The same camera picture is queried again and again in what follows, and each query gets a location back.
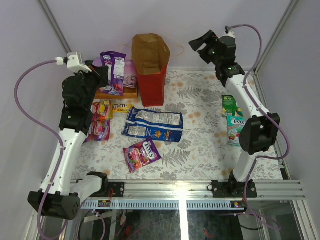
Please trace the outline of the teal candy packet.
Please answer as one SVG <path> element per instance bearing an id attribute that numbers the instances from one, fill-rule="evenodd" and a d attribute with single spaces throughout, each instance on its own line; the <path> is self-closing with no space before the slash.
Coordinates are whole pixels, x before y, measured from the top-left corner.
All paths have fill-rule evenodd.
<path id="1" fill-rule="evenodd" d="M 241 116 L 227 116 L 227 144 L 231 146 L 240 146 L 240 133 L 245 126 L 246 121 Z"/>

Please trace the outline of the large purple snack packet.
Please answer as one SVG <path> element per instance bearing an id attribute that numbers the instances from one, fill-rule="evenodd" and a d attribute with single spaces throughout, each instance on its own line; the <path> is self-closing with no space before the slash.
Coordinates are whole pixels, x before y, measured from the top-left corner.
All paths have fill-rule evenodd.
<path id="1" fill-rule="evenodd" d="M 108 67 L 108 82 L 107 86 L 99 90 L 104 94 L 123 96 L 126 54 L 115 51 L 102 52 L 100 60 L 103 67 Z"/>

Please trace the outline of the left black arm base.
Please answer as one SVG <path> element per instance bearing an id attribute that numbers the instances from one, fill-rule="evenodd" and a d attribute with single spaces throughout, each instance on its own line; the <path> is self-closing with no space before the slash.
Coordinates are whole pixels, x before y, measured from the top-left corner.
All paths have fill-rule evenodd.
<path id="1" fill-rule="evenodd" d="M 123 198 L 125 193 L 125 183 L 116 181 L 109 182 L 106 191 L 100 194 L 103 198 L 113 199 L 113 198 Z"/>

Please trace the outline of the yellow chocolate candy packet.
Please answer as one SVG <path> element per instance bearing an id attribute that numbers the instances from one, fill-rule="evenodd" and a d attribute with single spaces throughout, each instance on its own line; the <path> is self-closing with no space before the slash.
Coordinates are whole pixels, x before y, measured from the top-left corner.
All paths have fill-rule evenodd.
<path id="1" fill-rule="evenodd" d="M 134 106 L 134 104 L 113 104 L 112 110 L 114 113 L 128 113 L 130 109 Z"/>

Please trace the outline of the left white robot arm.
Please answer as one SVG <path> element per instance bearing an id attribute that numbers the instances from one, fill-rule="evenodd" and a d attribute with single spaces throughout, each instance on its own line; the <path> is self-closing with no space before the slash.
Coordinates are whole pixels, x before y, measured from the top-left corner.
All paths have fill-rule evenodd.
<path id="1" fill-rule="evenodd" d="M 96 92 L 109 80 L 108 67 L 90 65 L 89 68 L 89 72 L 79 71 L 62 83 L 58 144 L 40 189 L 31 191 L 27 199 L 41 216 L 73 220 L 82 202 L 93 195 L 105 197 L 110 190 L 107 174 L 95 171 L 71 185 L 75 162 L 93 121 L 91 106 Z"/>

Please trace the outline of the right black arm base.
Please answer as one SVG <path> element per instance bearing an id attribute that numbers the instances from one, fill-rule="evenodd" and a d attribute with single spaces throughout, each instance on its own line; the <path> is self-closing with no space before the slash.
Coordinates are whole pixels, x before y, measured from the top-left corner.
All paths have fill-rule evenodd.
<path id="1" fill-rule="evenodd" d="M 257 189 L 253 180 L 248 181 L 247 187 L 245 185 L 246 182 L 238 182 L 232 173 L 227 181 L 212 180 L 211 191 L 214 198 L 243 198 L 246 189 L 248 198 L 257 198 Z"/>

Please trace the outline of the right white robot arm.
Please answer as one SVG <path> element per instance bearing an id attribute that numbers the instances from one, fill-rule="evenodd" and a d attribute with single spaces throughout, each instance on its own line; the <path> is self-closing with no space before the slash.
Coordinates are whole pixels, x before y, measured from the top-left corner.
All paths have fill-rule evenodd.
<path id="1" fill-rule="evenodd" d="M 248 74 L 236 62 L 237 45 L 232 30 L 221 37 L 209 30 L 188 44 L 204 62 L 214 64 L 217 79 L 242 110 L 245 125 L 239 135 L 241 154 L 232 172 L 234 181 L 227 188 L 237 198 L 246 191 L 244 182 L 250 178 L 254 159 L 275 144 L 280 116 L 270 113 L 247 83 Z"/>

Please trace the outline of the red paper bag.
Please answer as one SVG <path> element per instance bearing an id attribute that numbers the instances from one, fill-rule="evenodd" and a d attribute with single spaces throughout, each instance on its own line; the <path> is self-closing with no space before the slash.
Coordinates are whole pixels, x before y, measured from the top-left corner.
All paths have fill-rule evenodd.
<path id="1" fill-rule="evenodd" d="M 165 84 L 170 58 L 171 45 L 155 33 L 137 34 L 131 46 L 119 43 L 131 50 L 130 60 L 137 75 L 137 85 L 144 107 L 160 107 L 165 101 Z"/>

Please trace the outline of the purple candy packet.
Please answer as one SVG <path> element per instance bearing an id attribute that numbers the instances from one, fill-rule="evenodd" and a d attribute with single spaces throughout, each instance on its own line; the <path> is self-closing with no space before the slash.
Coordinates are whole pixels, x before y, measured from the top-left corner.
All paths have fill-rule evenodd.
<path id="1" fill-rule="evenodd" d="M 128 148 L 123 148 L 123 153 L 130 173 L 162 158 L 150 136 Z"/>
<path id="2" fill-rule="evenodd" d="M 104 142 L 110 138 L 111 120 L 93 121 L 90 125 L 88 136 L 84 140 L 85 143 L 96 141 Z"/>

